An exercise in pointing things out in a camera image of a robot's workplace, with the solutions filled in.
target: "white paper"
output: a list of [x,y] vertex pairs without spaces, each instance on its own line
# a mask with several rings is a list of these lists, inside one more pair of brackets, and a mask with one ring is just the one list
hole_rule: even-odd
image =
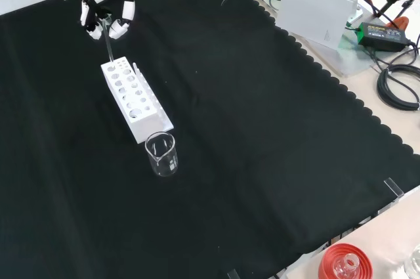
[[351,12],[348,0],[281,0],[276,25],[337,49]]

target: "table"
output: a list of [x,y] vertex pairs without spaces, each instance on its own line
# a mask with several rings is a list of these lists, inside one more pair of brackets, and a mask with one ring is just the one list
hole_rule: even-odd
[[[411,150],[252,0],[138,1],[113,50],[138,64],[175,126],[169,180],[126,128],[79,0],[0,18],[11,277],[268,278],[389,203],[384,179],[420,184]],[[51,30],[50,15],[66,26]],[[345,217],[327,214],[347,203]]]
[[[360,248],[370,259],[373,279],[406,278],[404,261],[420,244],[420,190],[345,236],[338,243]],[[325,251],[287,273],[288,279],[318,277],[318,267]]]
[[[276,15],[263,0],[256,1],[258,1],[272,16]],[[370,108],[373,115],[377,116],[382,123],[390,127],[392,133],[401,137],[403,143],[410,145],[413,148],[414,153],[420,154],[420,114],[417,112],[402,112],[395,110],[381,101],[376,93],[376,81],[378,78],[376,65],[372,63],[370,70],[365,70],[360,74],[350,77],[341,77],[337,74],[339,70],[331,67],[328,64],[328,61],[322,59],[305,39],[297,37],[297,40],[308,51],[308,54],[314,57],[316,62],[322,64],[323,68],[329,70],[333,77],[339,79],[340,83],[346,85],[349,91],[356,94],[357,98],[360,100],[363,100],[365,106]],[[420,66],[420,59],[418,59],[414,65]],[[420,94],[420,85],[416,79],[403,77],[401,80],[413,88],[417,94]],[[390,85],[398,96],[401,96],[405,100],[413,100],[406,90],[395,85],[393,82],[390,82]]]

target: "glass beaker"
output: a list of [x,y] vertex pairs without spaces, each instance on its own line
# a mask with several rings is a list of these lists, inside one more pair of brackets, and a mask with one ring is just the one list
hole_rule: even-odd
[[154,133],[147,138],[144,146],[156,175],[166,177],[177,171],[178,156],[173,135],[163,131]]
[[420,279],[420,245],[404,262],[404,270],[410,279]]

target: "clear glass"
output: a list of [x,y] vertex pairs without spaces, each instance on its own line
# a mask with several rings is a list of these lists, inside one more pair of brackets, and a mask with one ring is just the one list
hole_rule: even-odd
[[357,279],[360,273],[359,257],[355,254],[347,254],[333,264],[334,274],[338,279]]
[[173,135],[164,132],[154,133],[147,138],[144,145],[156,175],[166,177],[177,171],[178,156]]
[[404,271],[410,279],[420,279],[420,245],[418,245],[411,256],[404,262]]

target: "white table surface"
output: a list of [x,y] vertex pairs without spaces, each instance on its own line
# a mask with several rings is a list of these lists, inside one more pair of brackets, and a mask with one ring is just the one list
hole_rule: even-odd
[[[272,16],[274,11],[264,3],[263,0],[256,0],[263,6]],[[348,90],[355,93],[357,98],[363,100],[365,106],[370,108],[374,116],[381,119],[381,122],[390,127],[392,133],[401,137],[403,143],[410,145],[413,148],[414,153],[420,154],[420,112],[402,112],[395,110],[384,104],[376,93],[376,82],[378,73],[375,71],[375,66],[372,63],[372,68],[365,70],[364,72],[350,76],[350,77],[339,77],[336,72],[336,68],[332,68],[327,65],[327,60],[321,59],[314,50],[310,48],[304,39],[297,37],[297,40],[302,43],[303,48],[308,51],[308,54],[312,56],[316,62],[319,62],[325,69],[331,72],[333,77],[337,77],[341,84],[348,87]],[[415,65],[420,67],[420,60]],[[412,77],[403,77],[401,81],[407,83],[420,94],[420,83]],[[409,93],[403,90],[399,85],[395,86],[395,83],[390,82],[390,87],[396,93],[396,95],[402,97],[402,99],[413,101],[414,99]]]
[[[403,263],[420,244],[420,190],[400,200],[372,221],[339,240],[360,248],[370,259],[373,279],[406,279]],[[314,279],[325,251],[287,274],[288,279]]]

